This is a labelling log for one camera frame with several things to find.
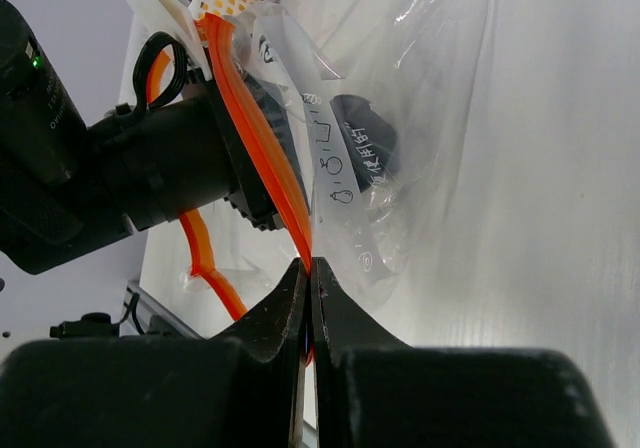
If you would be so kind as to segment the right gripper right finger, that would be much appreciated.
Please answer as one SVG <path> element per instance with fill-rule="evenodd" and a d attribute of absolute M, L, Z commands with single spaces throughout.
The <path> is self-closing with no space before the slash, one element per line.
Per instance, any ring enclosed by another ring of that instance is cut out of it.
<path fill-rule="evenodd" d="M 309 281 L 323 447 L 610 447 L 591 388 L 564 354 L 417 348 L 314 260 Z"/>

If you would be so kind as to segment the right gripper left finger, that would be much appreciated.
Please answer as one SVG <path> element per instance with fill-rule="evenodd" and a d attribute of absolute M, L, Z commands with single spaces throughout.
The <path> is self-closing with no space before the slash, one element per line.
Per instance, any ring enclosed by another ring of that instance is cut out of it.
<path fill-rule="evenodd" d="M 306 271 L 210 339 L 38 341 L 1 366 L 5 447 L 297 447 Z"/>

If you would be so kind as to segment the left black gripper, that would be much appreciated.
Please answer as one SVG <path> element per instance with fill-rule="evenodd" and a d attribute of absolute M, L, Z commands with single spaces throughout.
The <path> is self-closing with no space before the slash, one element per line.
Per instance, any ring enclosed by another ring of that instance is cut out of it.
<path fill-rule="evenodd" d="M 284 228 L 216 82 L 188 84 L 168 103 L 149 95 L 150 78 L 135 71 L 134 104 L 88 131 L 85 231 L 143 231 L 218 200 L 260 231 Z"/>

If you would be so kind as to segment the dark fake food piece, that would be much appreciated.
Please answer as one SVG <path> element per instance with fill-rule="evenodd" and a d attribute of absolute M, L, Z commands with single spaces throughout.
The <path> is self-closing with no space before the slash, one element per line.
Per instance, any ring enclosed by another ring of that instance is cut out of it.
<path fill-rule="evenodd" d="M 399 171 L 398 133 L 371 107 L 353 94 L 336 95 L 330 102 L 363 193 L 371 185 L 384 184 Z"/>

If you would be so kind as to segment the clear zip top bag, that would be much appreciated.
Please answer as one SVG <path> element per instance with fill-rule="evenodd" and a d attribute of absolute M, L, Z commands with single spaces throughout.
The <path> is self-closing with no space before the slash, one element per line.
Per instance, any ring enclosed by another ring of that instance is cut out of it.
<path fill-rule="evenodd" d="M 491 0 L 263 1 L 197 22 L 225 79 L 284 118 L 276 178 L 299 252 L 376 310 L 434 258 L 456 183 Z"/>

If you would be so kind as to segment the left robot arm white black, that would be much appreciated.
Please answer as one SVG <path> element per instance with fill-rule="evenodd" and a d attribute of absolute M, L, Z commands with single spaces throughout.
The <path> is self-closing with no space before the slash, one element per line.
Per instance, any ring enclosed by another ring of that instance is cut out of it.
<path fill-rule="evenodd" d="M 140 50 L 133 104 L 92 126 L 29 24 L 1 4 L 1 250 L 39 274 L 225 200 L 259 230 L 284 218 L 215 80 L 159 31 Z"/>

